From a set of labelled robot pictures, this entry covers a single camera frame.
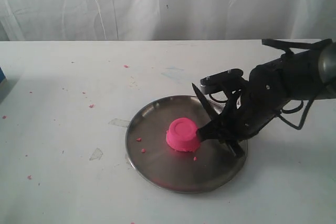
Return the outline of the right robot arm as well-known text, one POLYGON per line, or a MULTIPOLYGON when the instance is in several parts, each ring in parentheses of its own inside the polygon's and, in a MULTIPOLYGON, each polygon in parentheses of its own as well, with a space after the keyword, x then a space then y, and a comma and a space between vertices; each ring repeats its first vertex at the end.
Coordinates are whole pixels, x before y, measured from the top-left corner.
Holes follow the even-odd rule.
POLYGON ((264 39, 262 44, 283 51, 273 61, 257 65, 243 78, 230 69, 203 78, 194 92, 210 117, 199 128, 200 141, 218 140, 236 156, 244 155, 240 142, 259 133, 272 119, 298 111, 296 130, 303 128, 315 100, 335 98, 335 42, 315 43, 264 39))

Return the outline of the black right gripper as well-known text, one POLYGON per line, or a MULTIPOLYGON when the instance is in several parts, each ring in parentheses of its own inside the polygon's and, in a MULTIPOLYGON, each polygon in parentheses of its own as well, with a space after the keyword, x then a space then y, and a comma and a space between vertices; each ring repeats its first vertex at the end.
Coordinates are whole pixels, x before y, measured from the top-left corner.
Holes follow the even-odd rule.
POLYGON ((240 158, 237 142, 259 133, 272 119, 303 128, 308 111, 319 96, 319 58, 282 56, 254 68, 243 88, 228 92, 226 105, 218 114, 203 96, 197 98, 211 121, 197 130, 202 141, 224 142, 240 158))

